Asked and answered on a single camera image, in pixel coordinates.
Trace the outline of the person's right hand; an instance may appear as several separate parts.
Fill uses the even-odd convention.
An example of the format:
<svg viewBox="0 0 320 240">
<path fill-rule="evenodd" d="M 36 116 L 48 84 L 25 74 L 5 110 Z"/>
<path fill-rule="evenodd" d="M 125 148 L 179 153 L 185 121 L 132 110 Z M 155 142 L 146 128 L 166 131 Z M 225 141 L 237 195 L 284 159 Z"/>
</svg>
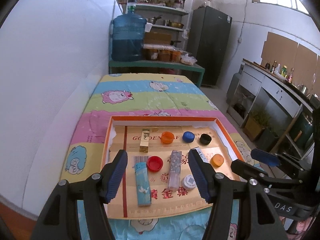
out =
<svg viewBox="0 0 320 240">
<path fill-rule="evenodd" d="M 306 220 L 296 221 L 283 216 L 279 217 L 288 239 L 302 239 L 311 228 L 315 218 L 309 217 Z"/>
</svg>

